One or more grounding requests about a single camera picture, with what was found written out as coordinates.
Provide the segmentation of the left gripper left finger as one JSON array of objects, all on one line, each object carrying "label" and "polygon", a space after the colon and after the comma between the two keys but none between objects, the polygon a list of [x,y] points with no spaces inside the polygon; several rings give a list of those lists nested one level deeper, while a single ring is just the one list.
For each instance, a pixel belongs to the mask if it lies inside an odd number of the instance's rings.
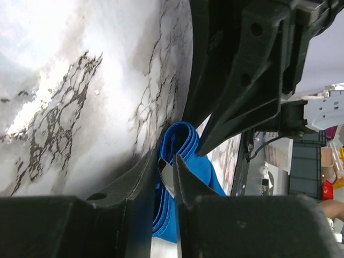
[{"label": "left gripper left finger", "polygon": [[1,257],[149,257],[156,154],[87,200],[1,199]]}]

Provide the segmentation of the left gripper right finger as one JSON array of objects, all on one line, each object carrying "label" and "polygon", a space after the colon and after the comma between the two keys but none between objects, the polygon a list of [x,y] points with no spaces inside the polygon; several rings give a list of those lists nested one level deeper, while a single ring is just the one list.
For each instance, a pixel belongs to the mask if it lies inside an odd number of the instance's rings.
[{"label": "left gripper right finger", "polygon": [[341,257],[325,215],[306,196],[185,196],[179,257]]}]

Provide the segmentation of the blue satin napkin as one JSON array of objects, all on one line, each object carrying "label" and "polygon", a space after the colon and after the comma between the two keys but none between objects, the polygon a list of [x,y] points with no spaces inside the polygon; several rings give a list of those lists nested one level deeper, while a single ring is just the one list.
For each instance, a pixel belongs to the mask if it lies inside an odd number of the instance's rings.
[{"label": "blue satin napkin", "polygon": [[171,196],[160,175],[157,175],[153,237],[177,242],[178,209],[185,196],[226,195],[208,157],[196,153],[198,144],[196,129],[184,121],[172,124],[162,136],[157,158],[172,166],[168,174],[176,182],[177,198]]}]

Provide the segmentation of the silver utensil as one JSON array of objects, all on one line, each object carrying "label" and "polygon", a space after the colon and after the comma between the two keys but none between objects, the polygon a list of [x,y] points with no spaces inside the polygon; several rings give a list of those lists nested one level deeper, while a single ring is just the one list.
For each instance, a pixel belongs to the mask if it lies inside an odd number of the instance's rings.
[{"label": "silver utensil", "polygon": [[164,158],[159,158],[158,161],[159,176],[164,188],[171,195],[172,198],[175,198],[175,189],[174,189],[174,176],[173,176],[173,167],[169,164]]}]

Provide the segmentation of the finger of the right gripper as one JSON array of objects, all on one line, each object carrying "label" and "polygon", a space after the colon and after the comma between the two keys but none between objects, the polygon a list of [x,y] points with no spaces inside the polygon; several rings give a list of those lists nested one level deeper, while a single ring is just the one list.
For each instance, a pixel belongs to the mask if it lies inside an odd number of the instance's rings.
[{"label": "finger of the right gripper", "polygon": [[192,70],[183,120],[199,126],[214,110],[238,50],[244,1],[190,1]]}]

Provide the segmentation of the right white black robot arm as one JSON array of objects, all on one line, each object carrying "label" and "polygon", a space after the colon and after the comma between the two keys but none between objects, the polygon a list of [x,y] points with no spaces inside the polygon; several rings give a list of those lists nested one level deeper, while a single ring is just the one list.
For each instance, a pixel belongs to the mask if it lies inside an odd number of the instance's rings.
[{"label": "right white black robot arm", "polygon": [[302,78],[312,38],[343,1],[191,1],[192,71],[183,120],[206,122],[206,155],[248,130],[298,138],[343,122],[343,95],[282,102]]}]

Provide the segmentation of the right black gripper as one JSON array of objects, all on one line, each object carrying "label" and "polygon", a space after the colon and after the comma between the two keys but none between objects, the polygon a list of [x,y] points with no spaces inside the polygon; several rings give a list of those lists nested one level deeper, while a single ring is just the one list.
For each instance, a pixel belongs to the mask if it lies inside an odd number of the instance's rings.
[{"label": "right black gripper", "polygon": [[252,1],[242,11],[238,51],[199,142],[200,156],[277,115],[281,90],[285,95],[295,93],[302,79],[311,39],[327,30],[343,10],[343,1],[291,4],[290,62],[285,71],[285,5]]}]

